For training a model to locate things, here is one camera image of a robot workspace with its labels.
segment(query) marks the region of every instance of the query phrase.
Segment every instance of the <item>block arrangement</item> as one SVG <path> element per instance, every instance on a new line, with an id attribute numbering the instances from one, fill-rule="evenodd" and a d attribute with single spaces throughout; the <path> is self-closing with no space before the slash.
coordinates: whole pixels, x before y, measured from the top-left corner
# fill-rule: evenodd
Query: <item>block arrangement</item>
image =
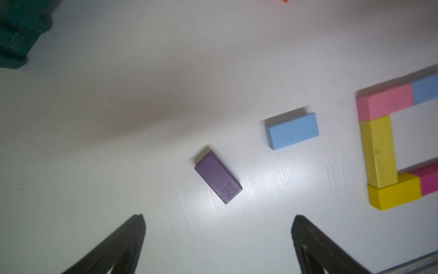
<path id="1" fill-rule="evenodd" d="M 319 135 L 316 114 L 309 113 L 302 117 L 266 126 L 269 147 L 281 149 Z"/>
<path id="2" fill-rule="evenodd" d="M 391 113 L 438 97 L 438 74 L 358 97 L 357 112 L 372 206 L 386 210 L 438 191 L 438 162 L 397 174 Z"/>
<path id="3" fill-rule="evenodd" d="M 213 151 L 202 158 L 194 168 L 225 204 L 242 191 L 241 185 Z"/>

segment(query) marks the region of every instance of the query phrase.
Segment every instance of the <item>pink block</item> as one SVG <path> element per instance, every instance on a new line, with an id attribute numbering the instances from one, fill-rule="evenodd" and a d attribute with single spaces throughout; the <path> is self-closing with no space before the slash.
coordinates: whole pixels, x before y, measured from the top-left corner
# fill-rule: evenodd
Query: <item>pink block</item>
<path id="1" fill-rule="evenodd" d="M 438 162 L 410 173 L 420 177 L 421 194 L 438 191 Z"/>
<path id="2" fill-rule="evenodd" d="M 401 85 L 356 99 L 359 120 L 371 121 L 412 107 L 412 84 Z"/>

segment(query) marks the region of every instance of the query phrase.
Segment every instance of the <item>dark green object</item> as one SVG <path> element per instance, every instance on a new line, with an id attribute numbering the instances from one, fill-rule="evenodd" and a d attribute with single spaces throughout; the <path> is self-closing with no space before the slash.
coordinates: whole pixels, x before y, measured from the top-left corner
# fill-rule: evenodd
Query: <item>dark green object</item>
<path id="1" fill-rule="evenodd" d="M 19 68 L 41 33 L 52 0 L 0 0 L 0 68 Z"/>

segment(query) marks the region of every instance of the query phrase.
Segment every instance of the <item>light blue block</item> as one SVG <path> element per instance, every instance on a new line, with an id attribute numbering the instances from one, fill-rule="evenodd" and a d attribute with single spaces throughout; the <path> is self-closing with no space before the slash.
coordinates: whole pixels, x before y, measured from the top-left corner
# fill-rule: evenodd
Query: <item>light blue block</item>
<path id="1" fill-rule="evenodd" d="M 413 104 L 418 105 L 438 97 L 438 74 L 412 83 Z"/>
<path id="2" fill-rule="evenodd" d="M 315 113 L 265 127 L 269 147 L 273 150 L 305 141 L 319 135 Z"/>

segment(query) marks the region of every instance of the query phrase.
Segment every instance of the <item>yellow block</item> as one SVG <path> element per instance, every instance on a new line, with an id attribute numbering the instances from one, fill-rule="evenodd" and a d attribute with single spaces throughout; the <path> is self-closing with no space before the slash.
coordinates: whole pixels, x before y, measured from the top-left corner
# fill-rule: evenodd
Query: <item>yellow block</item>
<path id="1" fill-rule="evenodd" d="M 360 121 L 368 184 L 383 188 L 397 182 L 396 152 L 391 116 Z"/>
<path id="2" fill-rule="evenodd" d="M 399 176 L 399 182 L 395 185 L 382 189 L 369 185 L 368 193 L 372 206 L 386 210 L 421 198 L 420 177 L 403 174 Z"/>

